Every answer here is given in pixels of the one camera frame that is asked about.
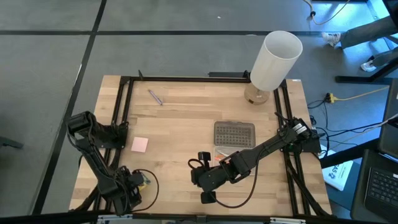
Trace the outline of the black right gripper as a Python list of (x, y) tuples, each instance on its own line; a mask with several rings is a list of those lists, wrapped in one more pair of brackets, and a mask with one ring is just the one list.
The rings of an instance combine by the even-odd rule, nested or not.
[(226, 182), (233, 181), (233, 167), (229, 163), (232, 156), (227, 156), (219, 161), (218, 166), (210, 167), (211, 154), (199, 152), (197, 159), (190, 159), (191, 162), (199, 163), (198, 167), (190, 165), (191, 181), (193, 185), (202, 188), (204, 192), (212, 192)]

